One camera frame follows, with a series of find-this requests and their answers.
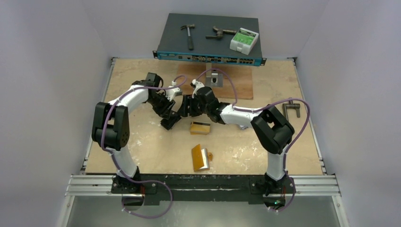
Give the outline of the gold credit card stack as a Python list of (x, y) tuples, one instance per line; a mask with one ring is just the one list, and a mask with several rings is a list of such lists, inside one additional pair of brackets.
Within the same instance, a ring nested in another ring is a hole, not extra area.
[(190, 134), (191, 135), (207, 135), (210, 133), (210, 123), (205, 122), (191, 122)]

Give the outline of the orange leather card holder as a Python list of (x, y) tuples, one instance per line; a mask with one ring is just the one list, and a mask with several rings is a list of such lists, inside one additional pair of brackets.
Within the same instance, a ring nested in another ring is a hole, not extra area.
[(191, 149), (191, 155), (194, 172), (210, 170), (210, 161), (213, 159), (213, 154), (206, 148), (202, 148), (201, 144)]

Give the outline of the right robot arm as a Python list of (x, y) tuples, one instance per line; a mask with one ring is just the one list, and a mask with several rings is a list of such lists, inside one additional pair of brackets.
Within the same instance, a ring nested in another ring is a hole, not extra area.
[(182, 117), (207, 115), (212, 122), (236, 124), (252, 128), (268, 152), (265, 185), (270, 192), (278, 192), (284, 186), (287, 171), (286, 152), (295, 133), (293, 126), (274, 106), (260, 111), (250, 108), (235, 108), (220, 102), (209, 87), (197, 90), (194, 96), (184, 95), (178, 110)]

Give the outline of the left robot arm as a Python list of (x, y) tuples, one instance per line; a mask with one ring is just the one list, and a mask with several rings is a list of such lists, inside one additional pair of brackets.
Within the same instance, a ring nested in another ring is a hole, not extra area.
[(180, 119), (173, 111), (174, 98), (182, 91), (177, 79), (168, 87), (163, 79), (148, 73), (146, 78), (132, 83), (129, 89), (110, 102), (99, 102), (95, 106), (92, 126), (92, 140), (107, 152), (116, 166), (116, 178), (122, 181), (128, 193), (136, 193), (144, 183), (140, 178), (138, 165), (134, 163), (128, 148), (130, 137), (130, 113), (141, 104), (152, 105), (153, 111), (161, 118), (161, 126), (170, 130)]

